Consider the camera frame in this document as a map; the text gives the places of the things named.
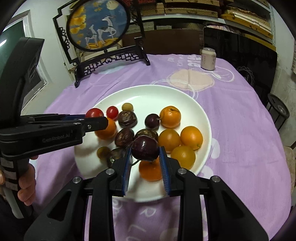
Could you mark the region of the person left hand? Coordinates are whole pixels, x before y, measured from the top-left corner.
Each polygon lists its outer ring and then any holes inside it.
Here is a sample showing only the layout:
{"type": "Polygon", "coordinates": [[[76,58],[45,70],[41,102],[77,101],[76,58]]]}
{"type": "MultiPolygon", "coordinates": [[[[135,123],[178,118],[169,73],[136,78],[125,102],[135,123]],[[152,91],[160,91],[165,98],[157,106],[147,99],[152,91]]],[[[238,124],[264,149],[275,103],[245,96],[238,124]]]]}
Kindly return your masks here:
{"type": "Polygon", "coordinates": [[[21,190],[18,192],[18,198],[26,206],[30,206],[36,197],[36,171],[34,166],[29,163],[28,170],[19,179],[21,190]]]}

